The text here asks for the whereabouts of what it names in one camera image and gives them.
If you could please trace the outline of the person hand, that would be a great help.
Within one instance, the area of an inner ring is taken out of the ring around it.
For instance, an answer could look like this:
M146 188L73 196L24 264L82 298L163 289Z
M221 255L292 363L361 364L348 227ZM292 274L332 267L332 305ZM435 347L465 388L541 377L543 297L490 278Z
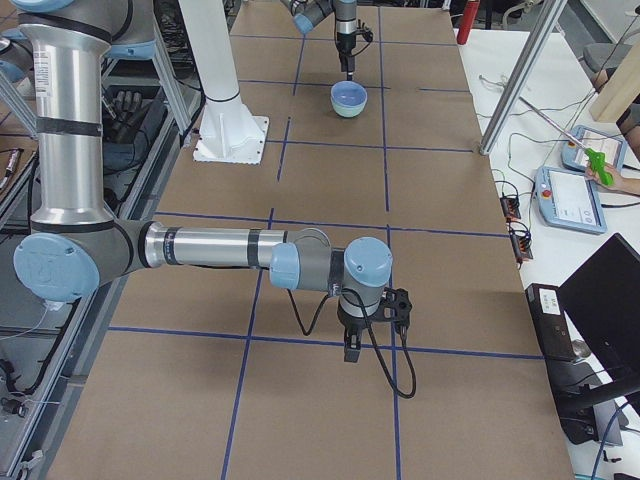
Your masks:
M599 178L599 175L591 168L587 168L585 173L591 180L595 181L598 185L603 186L605 189L634 196L638 196L640 194L639 178L624 177L615 168L609 165L605 166L605 171L608 172L612 178L611 185L605 185Z

